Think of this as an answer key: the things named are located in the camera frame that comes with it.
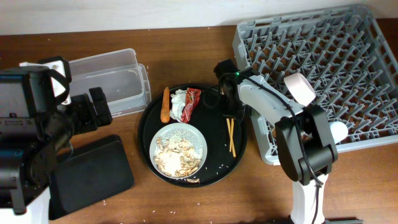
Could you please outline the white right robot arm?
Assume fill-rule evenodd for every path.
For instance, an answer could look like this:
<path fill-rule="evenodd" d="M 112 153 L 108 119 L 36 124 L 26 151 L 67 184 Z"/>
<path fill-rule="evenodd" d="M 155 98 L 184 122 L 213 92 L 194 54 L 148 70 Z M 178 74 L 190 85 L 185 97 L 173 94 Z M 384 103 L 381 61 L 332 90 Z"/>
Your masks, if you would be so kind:
<path fill-rule="evenodd" d="M 288 99 L 251 67 L 238 70 L 232 60 L 217 64 L 220 111 L 243 119 L 251 108 L 275 129 L 280 165 L 292 181 L 292 223 L 325 223 L 324 185 L 338 160 L 336 145 L 348 136 L 341 121 L 329 122 L 325 110 L 312 102 L 315 91 L 301 73 L 284 78 L 293 96 Z"/>

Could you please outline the light blue cup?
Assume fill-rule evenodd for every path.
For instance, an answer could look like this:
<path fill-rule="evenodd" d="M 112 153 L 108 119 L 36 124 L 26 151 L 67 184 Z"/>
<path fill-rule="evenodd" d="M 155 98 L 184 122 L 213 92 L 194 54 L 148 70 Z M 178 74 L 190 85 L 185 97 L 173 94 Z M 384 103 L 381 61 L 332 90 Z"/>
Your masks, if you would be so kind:
<path fill-rule="evenodd" d="M 346 139 L 348 136 L 348 128 L 341 121 L 334 121 L 329 123 L 331 135 L 333 137 L 334 143 L 337 144 L 342 140 Z"/>

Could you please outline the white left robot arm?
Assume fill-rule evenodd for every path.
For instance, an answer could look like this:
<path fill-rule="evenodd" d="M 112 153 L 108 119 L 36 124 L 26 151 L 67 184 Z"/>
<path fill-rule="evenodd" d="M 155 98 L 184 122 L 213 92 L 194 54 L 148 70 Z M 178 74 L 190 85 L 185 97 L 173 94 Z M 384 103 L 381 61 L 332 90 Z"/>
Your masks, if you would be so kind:
<path fill-rule="evenodd" d="M 1 223 L 48 223 L 58 151 L 113 120 L 102 88 L 71 82 L 61 56 L 1 70 Z"/>

